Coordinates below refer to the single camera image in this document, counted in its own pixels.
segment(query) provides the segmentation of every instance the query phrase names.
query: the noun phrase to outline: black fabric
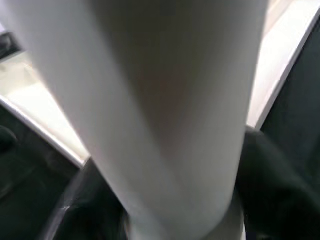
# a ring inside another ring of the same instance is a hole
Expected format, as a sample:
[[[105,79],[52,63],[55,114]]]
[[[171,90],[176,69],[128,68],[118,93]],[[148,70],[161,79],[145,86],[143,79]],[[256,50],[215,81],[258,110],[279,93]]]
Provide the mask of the black fabric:
[[[320,192],[261,132],[247,131],[236,187],[246,228],[273,239],[320,239]]]
[[[68,182],[22,146],[2,154],[0,239],[36,239]]]
[[[78,169],[0,106],[0,240],[35,240]]]
[[[320,21],[312,30],[261,131],[320,191]]]
[[[66,189],[40,240],[125,240],[125,211],[90,159]]]
[[[17,143],[16,135],[10,129],[0,126],[0,154],[10,151]]]
[[[0,35],[0,60],[19,51],[21,48],[11,32]]]

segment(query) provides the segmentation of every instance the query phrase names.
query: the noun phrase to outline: white edge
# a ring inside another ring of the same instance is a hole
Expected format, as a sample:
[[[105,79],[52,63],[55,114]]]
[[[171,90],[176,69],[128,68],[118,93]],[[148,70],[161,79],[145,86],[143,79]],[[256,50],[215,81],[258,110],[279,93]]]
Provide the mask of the white edge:
[[[247,125],[257,130],[261,129],[319,18],[319,8],[320,0],[295,0],[264,37],[258,58]],[[280,49],[280,52],[275,52],[273,58],[267,59],[268,50],[272,49],[272,44],[275,42],[280,46],[281,44],[288,46],[291,42],[294,46],[290,49]],[[275,60],[277,56],[282,58],[280,64]]]
[[[86,163],[86,159],[81,159],[76,153],[69,149],[65,144],[63,144],[59,139],[47,131],[44,127],[38,124],[36,121],[28,117],[23,111],[12,104],[5,97],[0,95],[1,105],[7,109],[10,113],[21,120],[25,125],[31,128],[36,134],[43,138],[47,143],[54,147],[59,153],[71,161],[76,167],[83,168]]]

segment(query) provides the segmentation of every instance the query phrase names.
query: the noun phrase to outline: white surface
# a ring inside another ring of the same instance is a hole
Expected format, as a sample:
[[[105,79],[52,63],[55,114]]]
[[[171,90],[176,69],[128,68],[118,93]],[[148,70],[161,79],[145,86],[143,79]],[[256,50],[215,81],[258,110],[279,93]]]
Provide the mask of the white surface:
[[[260,129],[319,16],[320,0],[294,0],[264,37],[247,124]]]
[[[266,1],[1,3],[140,240],[199,240],[216,227],[234,191]]]
[[[81,163],[89,158],[89,153],[65,115],[42,83],[18,89],[7,95],[7,98],[38,122],[77,154]]]
[[[25,53],[0,63],[2,105],[45,138],[77,166],[89,153]]]

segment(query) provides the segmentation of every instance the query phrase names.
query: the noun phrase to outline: white ledge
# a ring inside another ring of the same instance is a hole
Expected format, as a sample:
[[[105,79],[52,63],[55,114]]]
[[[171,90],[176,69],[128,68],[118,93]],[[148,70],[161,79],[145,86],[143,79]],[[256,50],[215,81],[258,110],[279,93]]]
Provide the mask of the white ledge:
[[[259,130],[319,17],[320,0],[294,0],[263,38],[247,125]]]

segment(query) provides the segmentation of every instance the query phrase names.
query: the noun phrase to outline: white pole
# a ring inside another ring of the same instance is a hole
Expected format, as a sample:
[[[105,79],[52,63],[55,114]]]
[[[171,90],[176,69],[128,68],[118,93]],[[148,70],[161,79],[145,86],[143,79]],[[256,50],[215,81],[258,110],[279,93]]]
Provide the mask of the white pole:
[[[199,240],[233,195],[267,1],[1,0],[132,222]]]

